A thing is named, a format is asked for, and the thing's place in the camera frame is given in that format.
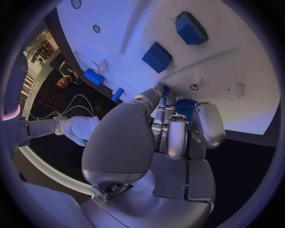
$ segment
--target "blue cylinder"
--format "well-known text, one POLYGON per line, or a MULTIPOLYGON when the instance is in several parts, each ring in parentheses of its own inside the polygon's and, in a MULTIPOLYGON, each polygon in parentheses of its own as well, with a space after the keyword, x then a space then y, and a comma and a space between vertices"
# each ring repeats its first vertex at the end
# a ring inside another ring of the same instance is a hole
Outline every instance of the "blue cylinder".
POLYGON ((96 86, 101 86, 104 83, 104 77, 102 75, 97 74, 93 69, 87 69, 84 72, 84 78, 94 83, 96 86))
POLYGON ((118 88, 117 92, 112 97, 112 101, 117 102, 120 96, 123 94, 124 90, 122 88, 118 88))

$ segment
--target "white surface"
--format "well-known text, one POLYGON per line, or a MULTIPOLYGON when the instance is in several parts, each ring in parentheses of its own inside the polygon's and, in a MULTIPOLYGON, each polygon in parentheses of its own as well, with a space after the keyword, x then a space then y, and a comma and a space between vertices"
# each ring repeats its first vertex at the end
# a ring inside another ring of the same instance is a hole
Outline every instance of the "white surface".
POLYGON ((19 149, 34 166, 36 166, 40 171, 42 171, 51 179, 75 191, 94 196, 91 185, 70 178, 60 171, 54 169, 45 161, 40 159, 28 146, 20 147, 19 149))
POLYGON ((85 71, 98 61, 105 85, 129 102, 161 81, 177 100, 188 98, 217 105, 227 130, 263 134, 280 100, 274 69, 258 38, 223 2, 215 0, 85 0, 74 9, 69 0, 57 7, 71 49, 81 56, 85 71), (176 32, 176 17, 190 12, 209 40, 187 45, 176 32), (100 33, 93 31, 100 27, 100 33), (172 55, 157 74, 143 55, 154 43, 172 55), (199 90, 190 85, 199 83, 199 90), (244 92, 237 89, 243 84, 244 92))

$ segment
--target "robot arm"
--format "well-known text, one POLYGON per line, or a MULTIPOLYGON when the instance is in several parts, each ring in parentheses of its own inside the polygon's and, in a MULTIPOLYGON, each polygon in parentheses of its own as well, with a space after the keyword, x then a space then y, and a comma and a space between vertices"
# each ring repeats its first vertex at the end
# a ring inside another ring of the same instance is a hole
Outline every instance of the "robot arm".
POLYGON ((100 120, 97 116, 92 118, 85 116, 56 116, 52 120, 26 121, 20 117, 18 128, 17 146, 28 146, 29 141, 48 134, 65 135, 80 146, 86 146, 93 130, 100 120))

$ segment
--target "blue cube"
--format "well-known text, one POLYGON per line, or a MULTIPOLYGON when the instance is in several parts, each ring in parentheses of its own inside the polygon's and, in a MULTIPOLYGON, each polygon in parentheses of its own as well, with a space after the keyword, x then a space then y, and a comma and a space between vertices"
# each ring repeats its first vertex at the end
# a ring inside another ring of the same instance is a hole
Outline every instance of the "blue cube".
POLYGON ((172 56, 159 43, 154 43, 151 48, 142 57, 157 73, 165 70, 172 61, 172 56))
POLYGON ((188 45, 197 45, 209 38, 205 29, 188 12, 183 12, 177 17, 176 31, 188 45))

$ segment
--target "man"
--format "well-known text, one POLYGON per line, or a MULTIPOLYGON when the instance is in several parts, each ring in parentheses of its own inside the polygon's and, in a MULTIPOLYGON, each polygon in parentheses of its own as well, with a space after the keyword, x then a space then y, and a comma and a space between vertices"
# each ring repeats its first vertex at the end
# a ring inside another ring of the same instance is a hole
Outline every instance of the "man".
POLYGON ((63 75, 63 77, 56 83, 54 87, 56 92, 65 92, 69 88, 71 83, 77 85, 81 84, 81 79, 67 61, 64 61, 61 64, 61 66, 59 67, 59 71, 63 75))

